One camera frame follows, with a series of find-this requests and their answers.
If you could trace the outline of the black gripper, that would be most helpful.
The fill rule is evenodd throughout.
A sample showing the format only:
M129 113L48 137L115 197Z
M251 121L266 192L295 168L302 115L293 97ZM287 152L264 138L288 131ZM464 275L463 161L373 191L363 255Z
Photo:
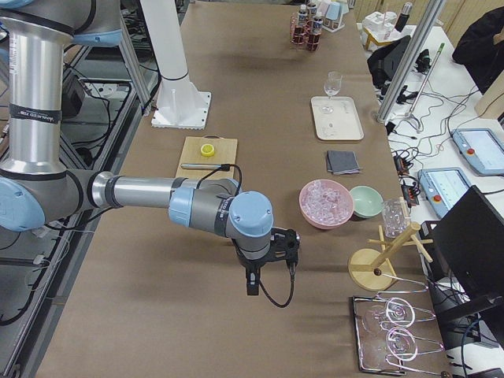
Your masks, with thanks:
M285 261L293 276L298 264L299 246L300 238L295 230L276 227L259 238L236 239L236 254L246 272L246 294L259 295L260 271L267 263Z

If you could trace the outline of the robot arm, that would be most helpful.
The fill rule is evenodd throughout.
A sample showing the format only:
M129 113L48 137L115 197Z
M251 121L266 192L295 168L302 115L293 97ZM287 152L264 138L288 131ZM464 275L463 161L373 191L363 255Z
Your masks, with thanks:
M117 1L4 1L9 33L9 156L1 163L1 225L15 232L88 209L164 208L169 219L232 241L249 295L264 291L261 268L298 264L299 237L273 224L271 202L237 179L118 176L68 169L59 158L63 50L122 40Z

